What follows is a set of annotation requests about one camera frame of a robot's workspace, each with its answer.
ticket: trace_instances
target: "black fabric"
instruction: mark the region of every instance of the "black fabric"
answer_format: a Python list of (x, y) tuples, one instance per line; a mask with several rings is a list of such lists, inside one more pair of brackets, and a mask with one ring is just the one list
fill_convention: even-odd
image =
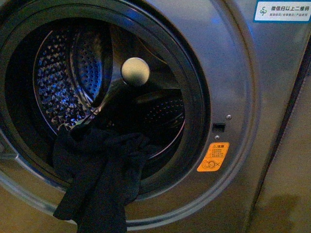
[(140, 133), (61, 128), (53, 164), (57, 174), (73, 181), (54, 216), (74, 220), (78, 233), (126, 232), (124, 207), (137, 197), (146, 158), (158, 149), (148, 143)]

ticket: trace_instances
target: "white round knob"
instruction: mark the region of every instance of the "white round knob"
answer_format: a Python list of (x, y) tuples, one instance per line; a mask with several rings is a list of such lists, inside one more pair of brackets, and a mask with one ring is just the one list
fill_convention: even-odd
[(123, 63), (121, 75), (127, 84), (141, 86), (148, 81), (150, 69), (144, 60), (138, 57), (132, 57)]

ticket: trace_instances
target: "front-loading washing machine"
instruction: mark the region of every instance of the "front-loading washing machine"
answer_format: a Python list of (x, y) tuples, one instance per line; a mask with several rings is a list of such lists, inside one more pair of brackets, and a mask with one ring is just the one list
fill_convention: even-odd
[[(309, 40), (309, 2), (291, 3), (306, 12), (297, 21), (271, 21), (277, 2), (254, 0), (0, 4), (4, 188), (52, 215), (70, 186), (53, 169), (58, 130), (104, 113), (105, 127), (161, 148), (126, 207), (129, 231), (246, 230)], [(143, 85), (124, 81), (132, 58), (148, 65)]]

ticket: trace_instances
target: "metal surface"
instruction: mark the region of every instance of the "metal surface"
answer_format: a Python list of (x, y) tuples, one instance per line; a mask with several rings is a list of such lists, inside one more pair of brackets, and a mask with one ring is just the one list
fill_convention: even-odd
[(0, 187), (0, 233), (75, 233), (76, 225), (60, 222)]
[(311, 232), (310, 68), (263, 181), (250, 233)]
[(50, 32), (42, 42), (34, 64), (34, 91), (39, 109), (54, 133), (61, 125), (70, 129), (88, 117), (68, 76), (68, 30)]
[(96, 112), (111, 81), (112, 48), (107, 25), (82, 24), (69, 32), (69, 77), (84, 105)]
[(151, 92), (135, 98), (132, 103), (133, 125), (143, 132), (179, 130), (185, 121), (184, 102), (178, 89)]

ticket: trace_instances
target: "washing machine frame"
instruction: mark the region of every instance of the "washing machine frame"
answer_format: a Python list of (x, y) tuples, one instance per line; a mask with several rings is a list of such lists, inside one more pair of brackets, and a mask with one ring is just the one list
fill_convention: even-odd
[[(4, 25), (6, 19), (9, 23), (0, 29), (18, 37), (13, 30), (17, 21), (33, 17), (36, 7), (49, 9), (63, 1), (43, 2), (32, 1), (22, 7), (7, 2), (2, 10), (8, 10), (0, 22)], [(84, 0), (67, 2), (90, 5)], [(94, 1), (101, 7), (105, 3)], [(206, 80), (203, 86), (208, 87), (210, 104), (208, 135), (200, 158), (179, 182), (162, 192), (142, 195), (127, 207), (129, 230), (244, 232), (310, 37), (309, 24), (255, 23), (256, 1), (149, 0), (124, 4), (143, 9), (138, 12), (158, 22), (186, 48), (189, 58), (199, 65), (198, 75)], [(23, 17), (11, 15), (13, 9), (23, 11)], [(0, 36), (1, 44), (5, 40)], [(213, 131), (214, 124), (225, 124), (225, 131)], [(52, 214), (63, 187), (34, 169), (3, 133), (2, 137), (1, 185)], [(230, 143), (224, 164), (216, 172), (198, 172), (214, 142)]]

